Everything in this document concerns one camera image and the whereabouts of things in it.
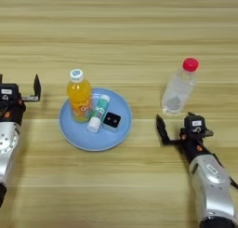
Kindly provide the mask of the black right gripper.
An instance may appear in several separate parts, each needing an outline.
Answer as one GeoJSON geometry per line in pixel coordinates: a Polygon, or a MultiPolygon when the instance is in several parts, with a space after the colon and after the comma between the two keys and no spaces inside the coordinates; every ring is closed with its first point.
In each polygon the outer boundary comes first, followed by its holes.
{"type": "MultiPolygon", "coordinates": [[[[196,116],[196,114],[188,112],[188,116],[196,116]]],[[[156,116],[156,127],[163,145],[170,144],[178,146],[179,151],[185,154],[189,163],[199,155],[211,154],[204,146],[203,141],[203,138],[214,135],[211,130],[207,130],[202,134],[190,134],[182,129],[178,140],[170,140],[165,129],[165,122],[159,114],[156,116]]]]}

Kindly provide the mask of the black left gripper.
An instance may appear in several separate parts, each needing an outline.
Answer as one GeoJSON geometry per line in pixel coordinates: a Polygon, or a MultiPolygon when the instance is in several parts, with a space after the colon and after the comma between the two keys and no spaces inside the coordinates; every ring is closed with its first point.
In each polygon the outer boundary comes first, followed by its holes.
{"type": "MultiPolygon", "coordinates": [[[[3,75],[0,74],[0,84],[2,84],[3,75]]],[[[15,100],[8,96],[0,97],[0,122],[13,122],[20,124],[23,114],[26,111],[26,102],[38,102],[41,96],[41,84],[36,74],[33,83],[34,96],[22,97],[19,95],[15,100]]]]}

